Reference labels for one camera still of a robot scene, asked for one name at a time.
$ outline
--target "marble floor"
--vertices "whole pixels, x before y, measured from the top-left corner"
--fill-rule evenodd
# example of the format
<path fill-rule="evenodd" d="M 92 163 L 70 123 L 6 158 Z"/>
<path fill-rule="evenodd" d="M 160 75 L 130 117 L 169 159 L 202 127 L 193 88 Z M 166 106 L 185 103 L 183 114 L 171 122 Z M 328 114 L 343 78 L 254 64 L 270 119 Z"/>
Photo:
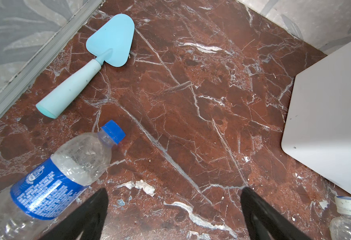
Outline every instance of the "marble floor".
<path fill-rule="evenodd" d="M 44 117 L 35 104 L 94 58 L 86 39 L 118 13 L 136 26 L 128 62 L 104 64 L 59 118 Z M 249 186 L 330 240 L 333 198 L 346 193 L 280 147 L 294 76 L 324 57 L 234 0 L 106 1 L 0 119 L 0 191 L 113 119 L 125 139 L 65 212 L 106 188 L 102 239 L 248 239 Z M 123 185 L 140 180 L 153 196 Z"/>

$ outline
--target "gray wall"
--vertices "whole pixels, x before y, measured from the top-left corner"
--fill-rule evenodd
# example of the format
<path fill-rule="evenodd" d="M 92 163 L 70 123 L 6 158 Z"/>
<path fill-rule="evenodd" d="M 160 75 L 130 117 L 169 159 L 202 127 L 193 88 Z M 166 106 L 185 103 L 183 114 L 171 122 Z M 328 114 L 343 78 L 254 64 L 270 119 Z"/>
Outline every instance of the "gray wall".
<path fill-rule="evenodd" d="M 351 0 L 236 0 L 330 54 L 351 41 Z"/>
<path fill-rule="evenodd" d="M 0 0 L 0 91 L 86 0 Z"/>

